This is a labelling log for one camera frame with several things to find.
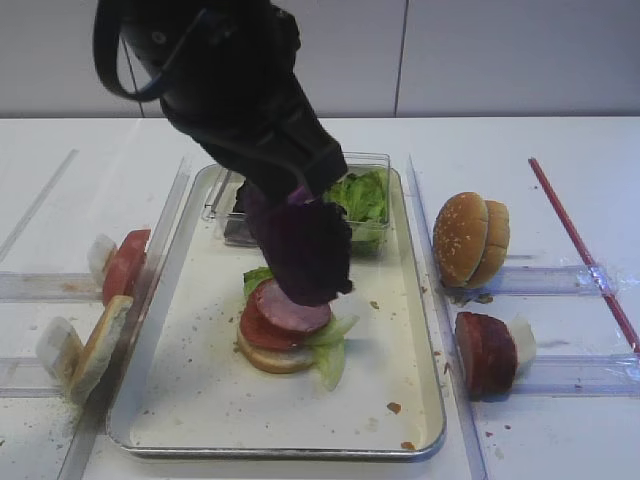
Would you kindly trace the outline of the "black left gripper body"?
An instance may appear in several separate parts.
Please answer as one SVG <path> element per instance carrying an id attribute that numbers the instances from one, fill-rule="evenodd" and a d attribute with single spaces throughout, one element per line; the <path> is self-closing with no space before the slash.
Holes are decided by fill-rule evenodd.
<path id="1" fill-rule="evenodd" d="M 163 112 L 226 168 L 280 203 L 298 188 L 322 195 L 347 170 L 295 73 L 297 52 L 163 52 L 170 85 Z"/>

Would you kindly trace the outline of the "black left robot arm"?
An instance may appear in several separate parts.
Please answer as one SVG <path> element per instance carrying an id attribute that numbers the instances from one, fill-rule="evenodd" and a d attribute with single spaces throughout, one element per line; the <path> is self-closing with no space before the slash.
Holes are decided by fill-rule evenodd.
<path id="1" fill-rule="evenodd" d="M 171 123 L 268 198 L 320 196 L 347 170 L 294 72 L 295 17 L 269 1 L 102 1 L 93 56 L 102 85 L 158 102 Z"/>

